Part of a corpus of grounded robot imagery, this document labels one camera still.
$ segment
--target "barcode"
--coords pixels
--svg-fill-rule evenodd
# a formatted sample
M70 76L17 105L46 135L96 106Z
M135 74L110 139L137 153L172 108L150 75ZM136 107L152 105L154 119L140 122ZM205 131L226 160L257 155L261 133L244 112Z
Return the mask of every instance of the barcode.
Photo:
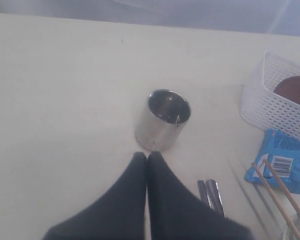
M290 175L292 161L293 158L275 156L271 165L279 177L288 178Z

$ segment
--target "wooden chopstick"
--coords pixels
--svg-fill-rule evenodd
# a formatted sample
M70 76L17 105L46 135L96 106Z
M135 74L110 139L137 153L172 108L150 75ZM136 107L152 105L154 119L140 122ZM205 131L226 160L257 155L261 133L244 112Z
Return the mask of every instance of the wooden chopstick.
M256 174L258 174L259 178L262 180L265 189L268 191L268 193L270 194L272 200L274 201L275 205L277 206L277 208L279 209L280 213L282 214L284 220L286 221L286 224L289 226L289 228L292 230L294 236L296 237L297 240L300 240L300 232L298 231L296 225L294 224L294 222L291 220L291 218L289 217L289 215L286 213L284 207L281 205L281 203L279 202L276 194L274 193L274 191L272 190L272 188L270 187L269 183L267 182L267 180L264 178L264 176L262 175L262 173L260 172L259 168L257 167L257 165L255 163L251 164L253 166L253 168L255 169Z
M278 174L276 173L276 171L274 170L274 168L271 166L271 164L268 162L268 160L264 160L265 165L270 169L270 172L272 173L272 175L274 176L274 178L277 180L277 182L279 183L281 189L284 191L284 194L286 195L286 197L289 199L291 205L293 206L293 208L295 209L296 213L298 214L299 218L300 218L300 207L297 204L297 202L294 200L294 198L292 197L291 193L289 192L288 188L286 187L286 185L282 182L281 178L278 176Z

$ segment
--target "stainless steel cup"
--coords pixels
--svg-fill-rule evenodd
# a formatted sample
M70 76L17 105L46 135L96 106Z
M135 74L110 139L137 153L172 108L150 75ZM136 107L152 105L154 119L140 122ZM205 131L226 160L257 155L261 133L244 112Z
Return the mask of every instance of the stainless steel cup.
M172 90L159 89L150 94L135 128L136 140L146 149L170 148L191 115L188 101Z

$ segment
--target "blue snack package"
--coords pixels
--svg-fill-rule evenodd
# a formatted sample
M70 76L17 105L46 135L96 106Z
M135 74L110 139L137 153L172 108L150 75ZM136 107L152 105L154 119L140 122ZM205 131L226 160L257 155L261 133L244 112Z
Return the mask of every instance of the blue snack package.
M254 163L259 167L270 186L280 188L264 160L268 160L290 193L300 194L300 141L280 131L269 129L265 133L262 147ZM262 184L253 167L244 179Z

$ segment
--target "white plastic basket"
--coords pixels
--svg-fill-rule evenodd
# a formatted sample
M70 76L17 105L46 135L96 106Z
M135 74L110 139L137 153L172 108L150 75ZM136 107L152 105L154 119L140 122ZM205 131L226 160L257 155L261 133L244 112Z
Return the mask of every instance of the white plastic basket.
M241 118L262 130L280 130L300 140L300 105L273 92L293 76L300 76L299 64L266 51L243 88Z

